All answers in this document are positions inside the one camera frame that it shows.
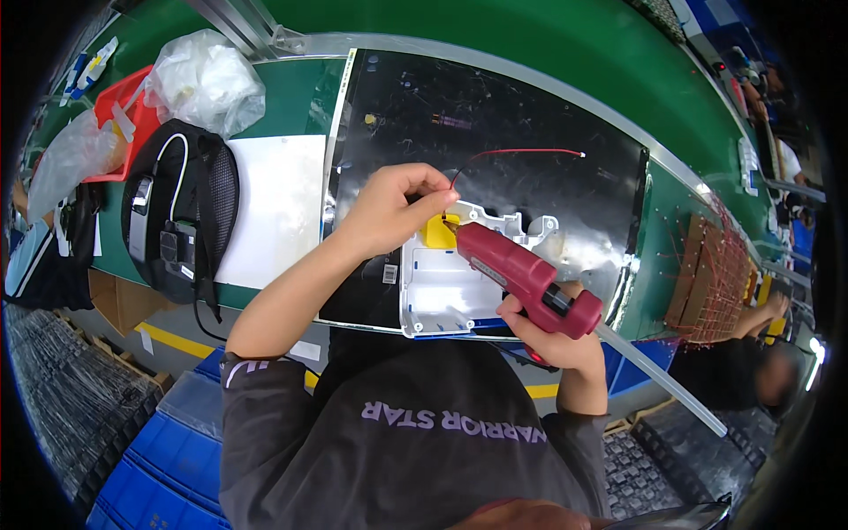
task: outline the green workbench surface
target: green workbench surface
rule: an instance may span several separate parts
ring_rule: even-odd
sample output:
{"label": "green workbench surface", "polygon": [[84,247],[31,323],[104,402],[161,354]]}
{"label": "green workbench surface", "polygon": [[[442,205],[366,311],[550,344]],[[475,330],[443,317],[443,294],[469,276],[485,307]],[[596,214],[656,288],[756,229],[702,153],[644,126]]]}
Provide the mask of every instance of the green workbench surface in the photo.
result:
{"label": "green workbench surface", "polygon": [[[341,83],[343,59],[291,60],[257,64],[256,73],[276,97],[265,99],[265,117],[235,138],[329,134],[332,111]],[[142,282],[126,252],[120,229],[123,182],[106,186],[106,208],[100,213],[100,241],[103,256],[94,266],[134,282]],[[247,287],[219,284],[218,303],[243,309],[258,291]]]}
{"label": "green workbench surface", "polygon": [[[266,0],[287,27],[303,32],[351,31],[418,36],[514,60],[560,79],[623,114],[689,165],[722,198],[752,240],[771,240],[766,230],[767,195],[742,191],[736,151],[741,133],[722,99],[689,57],[620,0],[524,3],[517,0],[457,0],[396,3],[365,0],[346,3],[283,3]],[[94,90],[152,64],[166,42],[210,24],[179,0],[147,0],[116,20],[89,48],[96,52],[112,36],[117,52]],[[343,59],[297,59],[258,64],[266,87],[265,117],[237,137],[327,134],[336,102]],[[47,106],[30,147],[46,147],[68,119],[86,105]],[[641,268],[633,285],[630,310],[622,323],[627,338],[657,333],[673,289],[660,271],[672,271],[663,253],[668,239],[656,208],[695,208],[688,190],[657,164],[645,197],[639,248]],[[764,190],[761,181],[756,185]],[[121,240],[122,183],[107,185],[101,214],[103,256],[94,265],[140,282]],[[243,308],[256,291],[220,287],[223,305]]]}

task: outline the white plastic housing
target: white plastic housing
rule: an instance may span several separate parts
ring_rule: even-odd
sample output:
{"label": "white plastic housing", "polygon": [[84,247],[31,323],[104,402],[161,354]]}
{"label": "white plastic housing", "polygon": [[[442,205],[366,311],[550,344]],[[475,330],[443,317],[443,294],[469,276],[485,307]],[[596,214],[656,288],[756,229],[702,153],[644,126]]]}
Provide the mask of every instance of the white plastic housing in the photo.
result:
{"label": "white plastic housing", "polygon": [[[516,212],[492,217],[476,204],[458,201],[447,213],[458,215],[460,224],[477,222],[533,250],[549,233],[559,229],[555,217],[543,215],[522,230]],[[406,337],[466,335],[474,321],[499,318],[494,310],[502,290],[456,253],[456,249],[427,248],[416,234],[403,246],[400,263],[400,329]]]}

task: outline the barcode label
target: barcode label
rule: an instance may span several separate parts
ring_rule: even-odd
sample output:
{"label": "barcode label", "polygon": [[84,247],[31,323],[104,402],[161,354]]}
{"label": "barcode label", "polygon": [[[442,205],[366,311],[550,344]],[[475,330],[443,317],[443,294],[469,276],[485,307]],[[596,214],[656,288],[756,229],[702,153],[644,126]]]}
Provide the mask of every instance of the barcode label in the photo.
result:
{"label": "barcode label", "polygon": [[383,283],[391,283],[394,285],[398,282],[398,266],[397,265],[383,265],[382,266],[382,282]]}

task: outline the red wire bundle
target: red wire bundle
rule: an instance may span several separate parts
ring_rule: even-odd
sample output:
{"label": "red wire bundle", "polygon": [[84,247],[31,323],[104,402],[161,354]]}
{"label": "red wire bundle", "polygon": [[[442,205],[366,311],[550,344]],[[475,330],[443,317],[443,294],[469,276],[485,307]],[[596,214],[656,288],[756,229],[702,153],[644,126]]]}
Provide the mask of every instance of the red wire bundle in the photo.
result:
{"label": "red wire bundle", "polygon": [[578,151],[572,151],[571,149],[495,149],[493,151],[483,151],[482,153],[477,153],[471,158],[468,159],[465,165],[456,172],[452,181],[450,181],[450,189],[454,189],[454,183],[456,182],[456,177],[460,175],[460,173],[465,170],[465,168],[477,157],[481,157],[484,154],[497,154],[497,153],[569,153],[575,156],[580,157],[581,159],[586,158],[586,153],[580,153]]}

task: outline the hand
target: hand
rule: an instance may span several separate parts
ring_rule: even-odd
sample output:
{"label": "hand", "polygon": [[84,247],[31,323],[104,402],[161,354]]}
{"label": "hand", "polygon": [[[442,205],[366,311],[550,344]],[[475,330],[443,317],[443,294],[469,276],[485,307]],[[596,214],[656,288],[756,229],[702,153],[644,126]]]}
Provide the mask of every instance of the hand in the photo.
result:
{"label": "hand", "polygon": [[774,291],[769,293],[766,306],[771,310],[774,319],[783,318],[786,310],[789,309],[789,298],[781,292]]}
{"label": "hand", "polygon": [[18,209],[26,211],[26,207],[29,202],[29,198],[24,191],[24,183],[21,182],[20,179],[15,179],[14,184],[12,185],[12,204],[18,207]]}
{"label": "hand", "polygon": [[[413,193],[422,197],[409,204]],[[336,233],[354,243],[361,260],[388,254],[459,198],[431,165],[387,165],[371,175]]]}
{"label": "hand", "polygon": [[[561,284],[563,293],[576,298],[583,291],[581,282]],[[594,333],[574,340],[563,333],[546,333],[527,318],[518,315],[522,303],[509,295],[495,313],[501,316],[516,337],[534,349],[550,365],[566,370],[577,370],[585,376],[604,377],[604,350]]]}
{"label": "hand", "polygon": [[768,121],[768,109],[766,108],[766,104],[762,101],[757,101],[754,104],[754,114],[760,117],[763,121]]}

